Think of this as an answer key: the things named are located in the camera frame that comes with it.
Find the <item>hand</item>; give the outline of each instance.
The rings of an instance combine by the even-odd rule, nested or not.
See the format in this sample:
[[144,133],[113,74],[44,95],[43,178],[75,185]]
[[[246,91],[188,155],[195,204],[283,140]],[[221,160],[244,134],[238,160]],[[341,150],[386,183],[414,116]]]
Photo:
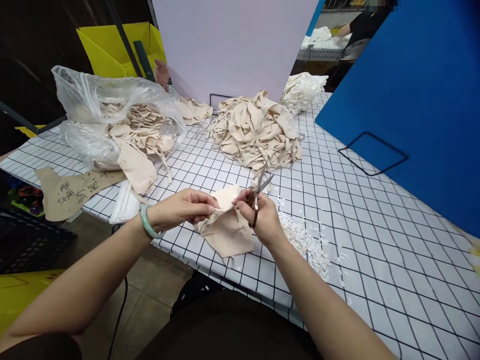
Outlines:
[[[240,211],[240,214],[248,220],[250,224],[253,223],[255,211],[245,203],[246,198],[250,195],[252,189],[243,189],[238,197],[231,203],[235,209]],[[258,217],[253,230],[258,236],[258,239],[267,248],[275,245],[278,241],[287,240],[282,225],[280,225],[279,213],[275,203],[264,193],[259,193],[257,197],[258,203]]]
[[157,231],[173,229],[184,221],[197,224],[210,219],[219,203],[209,194],[193,189],[184,189],[149,207],[148,221]]
[[166,63],[162,60],[155,59],[155,70],[153,70],[153,75],[155,76],[155,82],[159,84],[167,93],[169,92],[169,79],[170,73],[169,68]]

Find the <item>jade bangle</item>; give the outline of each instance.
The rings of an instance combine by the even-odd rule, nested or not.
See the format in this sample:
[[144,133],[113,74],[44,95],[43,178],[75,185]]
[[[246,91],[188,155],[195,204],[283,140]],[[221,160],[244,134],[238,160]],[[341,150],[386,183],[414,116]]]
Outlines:
[[147,217],[147,209],[151,206],[152,205],[150,205],[150,204],[143,204],[141,206],[141,210],[140,210],[141,223],[143,224],[143,227],[145,228],[148,235],[150,235],[154,239],[162,239],[164,237],[166,231],[162,231],[162,232],[158,233],[154,230],[152,225],[150,225],[150,223],[149,223],[149,218]]

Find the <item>white grid tablecloth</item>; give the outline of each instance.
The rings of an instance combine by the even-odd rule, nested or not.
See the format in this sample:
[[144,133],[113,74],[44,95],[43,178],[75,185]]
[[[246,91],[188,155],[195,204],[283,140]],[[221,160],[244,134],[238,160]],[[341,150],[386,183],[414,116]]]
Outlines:
[[296,56],[302,61],[328,61],[337,62],[345,49],[314,48],[313,45],[302,48]]
[[[476,359],[480,281],[472,267],[471,244],[388,176],[367,177],[339,155],[344,145],[314,123],[330,95],[322,93],[311,111],[295,116],[297,129],[305,134],[302,160],[292,169],[273,172],[269,196],[280,211],[305,218],[315,238],[322,235],[329,241],[324,247],[332,262],[328,283],[394,354],[403,359]],[[200,127],[187,128],[184,143],[167,160],[173,183],[159,170],[148,198],[162,200],[185,188],[211,192],[230,184],[250,185],[253,171],[213,149],[211,140],[198,135]],[[79,155],[60,141],[58,131],[56,127],[30,139],[0,168],[36,186],[40,182],[34,170],[45,166],[60,176],[84,173]],[[374,170],[355,153],[349,156]],[[107,221],[119,189],[105,188],[83,209]],[[253,240],[254,251],[231,258],[228,267],[187,222],[153,244],[226,287],[239,284],[250,298],[303,326],[271,254],[255,236]],[[346,256],[339,260],[341,253]]]

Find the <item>black shirt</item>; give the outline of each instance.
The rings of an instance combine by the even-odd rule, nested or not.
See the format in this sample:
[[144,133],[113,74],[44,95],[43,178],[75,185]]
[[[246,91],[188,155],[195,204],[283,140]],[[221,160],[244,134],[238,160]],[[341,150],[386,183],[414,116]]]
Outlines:
[[[32,337],[0,360],[80,360],[66,334]],[[152,339],[138,360],[321,359],[308,333],[238,292],[224,289],[188,305]]]
[[373,38],[389,14],[390,8],[388,6],[380,6],[378,11],[371,11],[367,7],[350,23],[351,37],[347,46],[362,39]]

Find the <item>scissors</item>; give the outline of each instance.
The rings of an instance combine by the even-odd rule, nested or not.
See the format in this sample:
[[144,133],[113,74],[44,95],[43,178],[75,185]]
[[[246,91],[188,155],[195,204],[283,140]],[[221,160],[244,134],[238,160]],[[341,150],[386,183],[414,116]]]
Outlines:
[[250,186],[251,193],[245,199],[245,202],[255,211],[255,217],[253,218],[253,223],[248,224],[250,225],[251,228],[255,227],[255,224],[257,223],[257,217],[259,215],[259,204],[257,202],[258,194],[260,194],[265,189],[265,187],[270,183],[270,181],[272,181],[272,178],[274,177],[274,175],[272,174],[267,180],[265,180],[261,184],[261,181],[264,177],[266,169],[267,169],[267,162],[265,162],[265,165],[263,166],[263,169],[261,171],[261,175],[258,178],[258,184],[256,186],[256,189]]

